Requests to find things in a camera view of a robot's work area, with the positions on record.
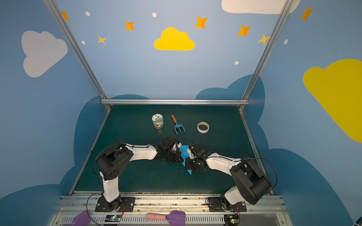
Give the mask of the cyan paper sheet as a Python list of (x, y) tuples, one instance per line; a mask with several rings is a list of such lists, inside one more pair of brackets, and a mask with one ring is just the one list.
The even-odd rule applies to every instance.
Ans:
[(186, 145), (180, 147), (181, 157), (183, 159), (182, 165), (186, 168), (186, 158), (190, 158), (190, 150)]

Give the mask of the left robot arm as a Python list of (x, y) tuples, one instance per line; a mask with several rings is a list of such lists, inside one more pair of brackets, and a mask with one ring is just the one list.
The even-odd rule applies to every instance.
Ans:
[(166, 136), (157, 144), (131, 145), (117, 140), (105, 148), (95, 159), (102, 179), (103, 191), (98, 199), (96, 212), (132, 212), (135, 197), (122, 197), (119, 176), (127, 165), (138, 160), (166, 159), (169, 163), (181, 163), (181, 142)]

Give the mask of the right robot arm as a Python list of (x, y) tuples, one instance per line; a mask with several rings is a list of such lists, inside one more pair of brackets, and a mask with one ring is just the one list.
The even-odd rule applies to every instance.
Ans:
[(231, 206), (240, 202), (255, 205), (273, 188), (272, 181), (253, 158), (234, 159), (218, 153), (205, 153), (187, 157), (185, 167), (188, 170), (209, 168), (231, 176), (235, 186), (221, 195), (221, 199)]

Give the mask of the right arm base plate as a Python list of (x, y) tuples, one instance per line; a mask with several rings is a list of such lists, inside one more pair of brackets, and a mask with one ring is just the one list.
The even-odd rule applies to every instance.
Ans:
[(246, 212), (247, 211), (246, 204), (244, 201), (241, 201), (237, 204), (231, 204), (225, 198), (208, 197), (206, 198), (205, 203), (208, 206), (210, 212), (223, 212), (223, 211)]

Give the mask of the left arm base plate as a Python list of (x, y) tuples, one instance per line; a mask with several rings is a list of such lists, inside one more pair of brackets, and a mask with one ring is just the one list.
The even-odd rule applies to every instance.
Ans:
[(134, 197), (118, 197), (112, 202), (108, 202), (104, 196), (98, 199), (96, 212), (133, 212), (135, 205)]

